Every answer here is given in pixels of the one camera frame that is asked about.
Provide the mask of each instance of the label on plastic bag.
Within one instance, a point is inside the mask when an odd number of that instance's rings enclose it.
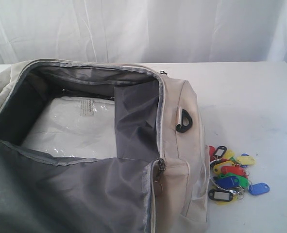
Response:
[[[93,116],[94,115],[94,101],[93,100],[81,100],[81,116]]]

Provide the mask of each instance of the pile of key tags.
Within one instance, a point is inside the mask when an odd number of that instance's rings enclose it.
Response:
[[[246,192],[260,195],[270,191],[266,183],[252,184],[248,180],[249,174],[245,168],[255,164],[255,159],[248,154],[234,157],[234,152],[225,146],[217,149],[209,146],[209,155],[210,167],[217,176],[213,179],[210,177],[213,188],[208,192],[208,197],[217,204],[240,200]]]

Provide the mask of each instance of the black plastic d-ring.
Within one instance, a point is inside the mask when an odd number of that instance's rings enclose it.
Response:
[[[184,125],[183,123],[185,118],[188,120],[187,125]],[[193,125],[193,121],[192,121],[190,114],[185,109],[182,109],[181,124],[178,124],[176,126],[176,130],[180,133],[185,133],[192,127],[192,125]]]

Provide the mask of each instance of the clear plastic bag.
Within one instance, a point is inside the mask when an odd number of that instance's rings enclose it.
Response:
[[[116,157],[114,101],[54,99],[34,124],[23,146],[54,157]]]

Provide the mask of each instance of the white curtain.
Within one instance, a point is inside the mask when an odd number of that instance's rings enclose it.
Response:
[[[0,0],[0,64],[287,61],[287,0]]]

